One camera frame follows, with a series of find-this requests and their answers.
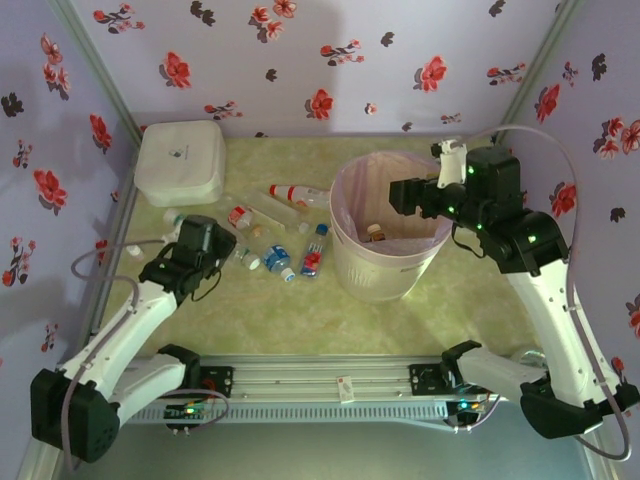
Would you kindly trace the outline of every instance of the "lavender wall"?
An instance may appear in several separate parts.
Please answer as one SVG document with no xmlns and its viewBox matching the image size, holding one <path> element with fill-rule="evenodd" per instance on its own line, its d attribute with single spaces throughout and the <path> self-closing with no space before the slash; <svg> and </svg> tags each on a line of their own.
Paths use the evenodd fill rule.
<svg viewBox="0 0 640 480">
<path fill-rule="evenodd" d="M 133 146 L 45 2 L 4 4 L 0 44 L 4 480 L 16 477 L 30 437 L 31 380 L 74 353 L 89 288 L 69 265 L 108 235 Z"/>
<path fill-rule="evenodd" d="M 139 125 L 213 118 L 226 136 L 488 127 L 559 3 L 69 1 Z"/>
<path fill-rule="evenodd" d="M 579 182 L 556 149 L 536 137 L 507 137 L 523 166 L 529 206 L 553 213 L 567 242 L 580 192 L 577 288 L 607 359 L 640 384 L 640 5 L 587 2 L 524 104 L 517 122 L 554 134 L 573 153 Z M 627 418 L 640 469 L 640 411 Z M 612 429 L 613 436 L 619 433 Z"/>
</svg>

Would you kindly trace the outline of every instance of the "trash can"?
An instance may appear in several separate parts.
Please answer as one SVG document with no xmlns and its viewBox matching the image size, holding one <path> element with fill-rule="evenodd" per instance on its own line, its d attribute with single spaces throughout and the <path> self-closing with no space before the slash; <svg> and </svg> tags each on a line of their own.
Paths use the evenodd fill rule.
<svg viewBox="0 0 640 480">
<path fill-rule="evenodd" d="M 349 161 L 329 197 L 333 252 L 340 284 L 365 302 L 403 297 L 417 283 L 451 234 L 451 221 L 398 214 L 389 203 L 396 180 L 435 176 L 440 167 L 412 153 L 375 152 Z M 379 224 L 383 241 L 367 228 Z"/>
</svg>

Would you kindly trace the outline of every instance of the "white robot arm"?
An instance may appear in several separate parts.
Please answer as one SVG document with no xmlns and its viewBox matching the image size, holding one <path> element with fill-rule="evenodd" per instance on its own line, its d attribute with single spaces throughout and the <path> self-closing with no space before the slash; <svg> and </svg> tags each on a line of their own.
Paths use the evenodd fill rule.
<svg viewBox="0 0 640 480">
<path fill-rule="evenodd" d="M 468 341 L 443 353 L 448 385 L 478 385 L 520 403 L 529 423 L 546 438 L 598 427 L 612 408 L 571 317 L 565 292 L 569 251 L 558 225 L 544 213 L 523 208 L 520 163 L 505 148 L 467 153 L 466 147 L 448 141 L 432 153 L 441 159 L 439 178 L 392 182 L 390 203 L 400 214 L 414 215 L 420 207 L 423 218 L 450 218 L 454 237 L 456 227 L 477 235 L 484 254 L 497 263 L 527 308 L 548 365 L 548 370 L 520 365 Z M 619 380 L 579 300 L 575 308 L 604 383 L 624 411 L 640 401 L 638 389 Z"/>
<path fill-rule="evenodd" d="M 153 331 L 200 285 L 218 274 L 235 247 L 233 234 L 215 220 L 188 216 L 176 243 L 145 265 L 133 294 L 107 326 L 60 369 L 43 369 L 31 383 L 34 438 L 63 448 L 62 412 L 70 392 L 71 454 L 86 462 L 102 457 L 118 430 L 142 408 L 179 388 L 198 388 L 200 357 L 167 345 L 132 372 L 125 369 Z M 164 255 L 172 250 L 171 258 Z"/>
</svg>

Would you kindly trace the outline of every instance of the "plastic bin liner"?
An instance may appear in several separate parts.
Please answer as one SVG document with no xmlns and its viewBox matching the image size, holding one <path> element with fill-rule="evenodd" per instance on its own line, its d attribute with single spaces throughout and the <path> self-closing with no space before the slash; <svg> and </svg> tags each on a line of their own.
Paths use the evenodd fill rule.
<svg viewBox="0 0 640 480">
<path fill-rule="evenodd" d="M 330 208 L 340 228 L 362 247 L 376 253 L 407 256 L 423 253 L 446 240 L 452 222 L 398 214 L 389 203 L 390 184 L 430 178 L 440 166 L 406 152 L 374 152 L 349 161 L 337 174 Z M 367 227 L 382 227 L 386 240 L 370 242 Z"/>
</svg>

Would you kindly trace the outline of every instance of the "box lid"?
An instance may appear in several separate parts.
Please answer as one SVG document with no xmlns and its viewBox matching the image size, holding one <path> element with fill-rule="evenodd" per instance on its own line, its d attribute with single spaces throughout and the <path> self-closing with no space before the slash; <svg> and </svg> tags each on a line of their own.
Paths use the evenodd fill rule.
<svg viewBox="0 0 640 480">
<path fill-rule="evenodd" d="M 169 191 L 209 183 L 221 161 L 220 142 L 220 127 L 211 120 L 150 125 L 138 155 L 136 186 Z"/>
</svg>

